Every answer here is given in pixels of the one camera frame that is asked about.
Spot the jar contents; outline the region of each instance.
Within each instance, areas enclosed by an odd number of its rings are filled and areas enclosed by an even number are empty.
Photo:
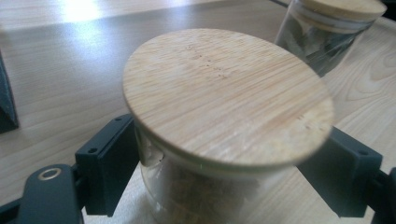
[[[239,222],[244,203],[258,195],[259,181],[200,175],[169,159],[142,166],[148,200],[157,221],[164,224]]]
[[[276,44],[299,57],[323,77],[344,59],[362,32],[363,30],[353,34],[330,32],[296,20],[289,14],[276,38]]]

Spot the round wooden lid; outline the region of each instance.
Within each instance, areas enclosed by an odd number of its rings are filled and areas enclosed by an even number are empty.
[[[387,10],[387,7],[378,0],[299,1],[317,13],[353,21],[374,21]]]
[[[291,164],[316,151],[332,128],[331,96],[305,63],[231,31],[151,39],[128,60],[123,90],[141,128],[191,162]]]

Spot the glass jar body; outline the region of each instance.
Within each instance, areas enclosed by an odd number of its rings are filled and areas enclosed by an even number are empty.
[[[293,0],[276,36],[276,44],[323,77],[343,61],[372,23],[322,15],[300,0]]]
[[[200,172],[169,157],[149,134],[136,132],[148,203],[161,224],[248,223],[262,197],[290,170],[226,176]]]

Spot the glass jar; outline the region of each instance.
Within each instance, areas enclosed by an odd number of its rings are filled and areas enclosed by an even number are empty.
[[[161,224],[247,223],[332,128],[332,98],[312,69],[231,31],[151,39],[128,60],[123,88]]]
[[[385,10],[377,0],[293,0],[276,44],[323,77],[345,58],[357,37]]]

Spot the table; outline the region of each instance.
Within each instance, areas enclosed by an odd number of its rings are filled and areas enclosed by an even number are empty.
[[[156,35],[186,28],[233,30],[274,41],[286,9],[265,0],[27,1],[0,4],[2,51],[21,127],[0,135],[0,204],[21,197],[26,177],[74,153],[128,113],[123,66]],[[396,22],[379,19],[343,63],[323,78],[335,126],[396,164]],[[136,169],[113,218],[86,223],[154,223]],[[265,195],[247,223],[370,223],[339,218],[294,169]]]

